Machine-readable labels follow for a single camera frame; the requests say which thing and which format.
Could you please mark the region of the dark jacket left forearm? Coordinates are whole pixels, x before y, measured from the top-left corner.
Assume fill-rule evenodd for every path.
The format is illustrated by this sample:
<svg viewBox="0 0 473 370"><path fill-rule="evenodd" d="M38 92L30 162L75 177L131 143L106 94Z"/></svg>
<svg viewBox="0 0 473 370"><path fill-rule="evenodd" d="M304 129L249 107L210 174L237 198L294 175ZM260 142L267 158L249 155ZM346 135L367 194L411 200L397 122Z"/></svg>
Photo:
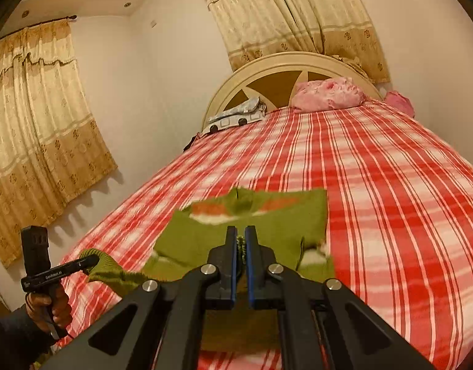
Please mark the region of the dark jacket left forearm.
<svg viewBox="0 0 473 370"><path fill-rule="evenodd" d="M29 317L25 306L0 317L0 369L29 369L55 343Z"/></svg>

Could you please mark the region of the person's left hand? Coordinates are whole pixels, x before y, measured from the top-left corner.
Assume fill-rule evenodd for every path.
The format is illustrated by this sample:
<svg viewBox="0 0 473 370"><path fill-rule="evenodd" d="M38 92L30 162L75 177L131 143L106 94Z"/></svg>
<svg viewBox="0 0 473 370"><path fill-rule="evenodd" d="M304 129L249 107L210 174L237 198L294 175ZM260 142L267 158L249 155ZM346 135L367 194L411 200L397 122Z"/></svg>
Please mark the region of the person's left hand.
<svg viewBox="0 0 473 370"><path fill-rule="evenodd" d="M72 322L69 297L61 284L45 294L30 293L25 300L27 314L41 331L50 332L51 323L66 330Z"/></svg>

